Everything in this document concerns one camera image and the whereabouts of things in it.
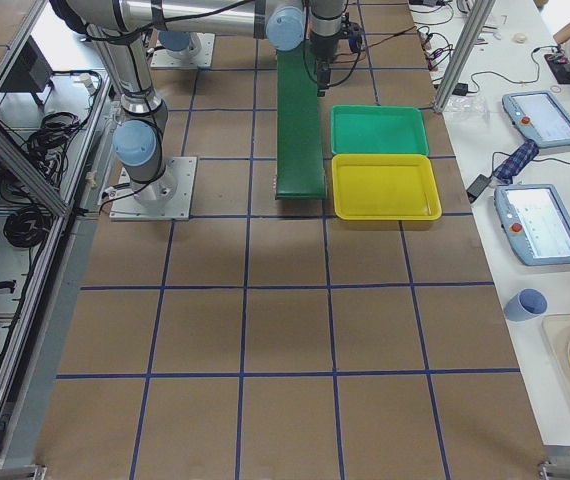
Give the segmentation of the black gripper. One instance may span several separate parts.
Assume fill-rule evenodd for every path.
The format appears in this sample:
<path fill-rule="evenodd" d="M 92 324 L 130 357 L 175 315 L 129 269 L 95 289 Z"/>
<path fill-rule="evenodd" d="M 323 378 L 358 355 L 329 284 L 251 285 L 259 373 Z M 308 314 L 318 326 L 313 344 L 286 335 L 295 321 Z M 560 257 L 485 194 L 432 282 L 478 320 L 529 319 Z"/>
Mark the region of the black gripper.
<path fill-rule="evenodd" d="M 311 52 L 315 59 L 315 73 L 317 74 L 317 95 L 325 95 L 331 83 L 330 64 L 335 59 L 338 40 L 337 33 L 330 36 L 320 35 L 314 31 L 310 33 Z"/>

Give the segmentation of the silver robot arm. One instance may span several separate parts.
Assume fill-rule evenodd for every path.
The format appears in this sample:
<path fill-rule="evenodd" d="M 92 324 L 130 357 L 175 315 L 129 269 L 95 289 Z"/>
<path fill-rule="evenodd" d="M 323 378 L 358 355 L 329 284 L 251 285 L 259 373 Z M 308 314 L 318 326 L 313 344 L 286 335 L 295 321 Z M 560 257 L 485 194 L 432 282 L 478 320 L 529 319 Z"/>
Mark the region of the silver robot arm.
<path fill-rule="evenodd" d="M 126 3 L 53 1 L 51 6 L 70 29 L 98 46 L 122 108 L 113 151 L 138 188 L 153 183 L 165 170 L 161 146 L 167 107 L 153 86 L 139 27 L 126 19 Z"/>
<path fill-rule="evenodd" d="M 134 52 L 149 29 L 213 33 L 268 40 L 278 51 L 303 43 L 314 58 L 310 75 L 319 95 L 335 86 L 331 63 L 347 38 L 344 1 L 53 1 L 52 9 L 73 31 L 105 44 L 121 83 L 139 79 L 143 56 Z"/>

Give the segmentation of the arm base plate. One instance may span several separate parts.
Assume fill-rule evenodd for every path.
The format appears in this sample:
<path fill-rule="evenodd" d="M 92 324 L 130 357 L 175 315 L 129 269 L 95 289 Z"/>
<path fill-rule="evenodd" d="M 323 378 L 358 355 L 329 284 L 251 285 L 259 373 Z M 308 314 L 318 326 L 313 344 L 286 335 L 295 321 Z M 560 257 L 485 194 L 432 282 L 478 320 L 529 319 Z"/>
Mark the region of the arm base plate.
<path fill-rule="evenodd" d="M 159 180 L 133 195 L 142 188 L 131 188 L 129 175 L 121 168 L 119 181 L 126 187 L 111 195 L 109 218 L 113 221 L 165 221 L 188 220 L 193 197 L 197 169 L 196 157 L 165 158 L 166 168 Z"/>
<path fill-rule="evenodd" d="M 157 70 L 196 70 L 211 67 L 215 35 L 160 31 L 151 58 Z"/>

